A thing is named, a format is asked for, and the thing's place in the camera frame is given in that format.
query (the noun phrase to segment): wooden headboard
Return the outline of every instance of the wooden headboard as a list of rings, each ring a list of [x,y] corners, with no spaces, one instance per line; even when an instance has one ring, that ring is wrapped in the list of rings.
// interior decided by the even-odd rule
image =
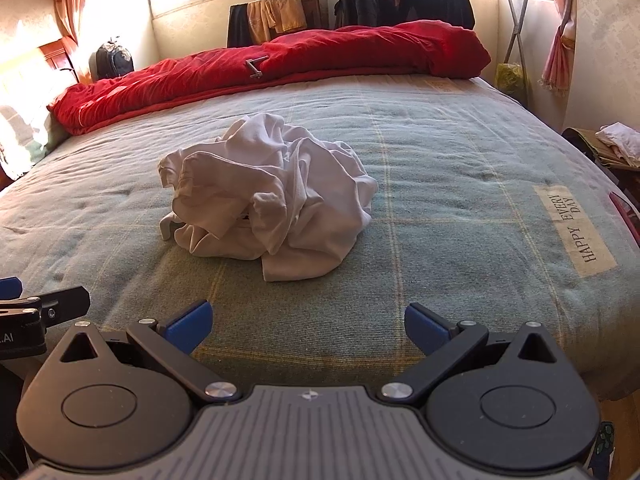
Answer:
[[[73,62],[77,48],[71,38],[60,38],[0,63],[0,105],[16,99],[29,105],[32,94],[34,100],[41,99],[43,82],[50,80],[51,71],[68,74],[67,77],[60,75],[62,89],[79,82]],[[12,180],[0,168],[0,190],[10,183]]]
[[[17,78],[23,79],[27,85],[33,85],[37,82],[38,74],[46,75],[45,72],[49,70],[68,70],[79,82],[73,62],[77,49],[76,42],[71,38],[60,38],[0,63],[0,96],[3,91],[13,90],[13,85],[18,83]]]
[[[76,72],[76,67],[74,67],[73,62],[77,49],[78,46],[76,42],[71,38],[60,38],[39,48],[47,64],[53,70],[71,70],[76,81],[80,82],[78,72]]]

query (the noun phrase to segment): white wall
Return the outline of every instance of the white wall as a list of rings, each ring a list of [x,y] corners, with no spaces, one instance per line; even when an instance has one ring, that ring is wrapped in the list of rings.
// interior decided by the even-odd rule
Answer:
[[[86,0],[80,35],[87,57],[110,37],[120,36],[136,69],[160,60],[148,0]]]
[[[640,131],[640,0],[578,0],[565,127]]]
[[[60,37],[53,0],[0,0],[0,62]]]
[[[226,46],[229,7],[254,0],[207,0],[154,19],[161,58],[183,57],[195,52]],[[328,0],[330,25],[334,5]],[[471,0],[476,16],[476,33],[495,60],[498,38],[498,0]],[[482,73],[492,81],[495,61]]]
[[[148,0],[86,0],[80,34],[79,55],[86,58],[120,35],[136,68],[160,59]],[[0,0],[0,62],[58,38],[53,0]]]
[[[513,0],[517,16],[520,15],[522,1]],[[529,78],[529,111],[556,132],[562,131],[568,97],[555,95],[540,86],[538,81],[542,76],[560,22],[561,19],[553,0],[529,0],[521,33]],[[512,31],[513,18],[508,0],[500,0],[497,47],[498,62],[500,63],[504,62]],[[520,62],[517,43],[513,47],[510,62]]]
[[[474,9],[474,31],[491,54],[491,63],[482,70],[482,79],[493,84],[498,60],[498,3],[500,0],[470,0]]]

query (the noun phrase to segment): label patch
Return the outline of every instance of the label patch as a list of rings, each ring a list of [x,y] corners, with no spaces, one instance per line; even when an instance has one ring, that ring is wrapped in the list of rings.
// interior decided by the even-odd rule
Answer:
[[[460,88],[451,79],[433,79],[429,84],[439,92],[460,92]]]
[[[618,264],[599,232],[565,186],[534,186],[549,213],[562,244],[584,278],[613,269]]]

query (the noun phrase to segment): folded clothes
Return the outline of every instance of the folded clothes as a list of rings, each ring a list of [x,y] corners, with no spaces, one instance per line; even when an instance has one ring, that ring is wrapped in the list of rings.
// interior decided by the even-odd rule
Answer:
[[[315,278],[335,269],[371,221],[378,184],[343,142],[316,139],[282,117],[236,121],[213,142],[158,165],[174,188],[175,241],[195,256],[262,258],[267,282]]]
[[[622,123],[615,123],[603,126],[596,137],[608,146],[617,147],[628,165],[640,168],[640,132]]]

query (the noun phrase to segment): red duvet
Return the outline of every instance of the red duvet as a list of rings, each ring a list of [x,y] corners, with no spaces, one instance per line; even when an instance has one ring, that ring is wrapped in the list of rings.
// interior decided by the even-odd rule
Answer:
[[[251,78],[246,60],[269,56]],[[207,50],[67,89],[50,106],[81,135],[123,119],[225,94],[340,75],[423,73],[479,76],[491,57],[471,30],[443,22],[304,30],[262,45]]]

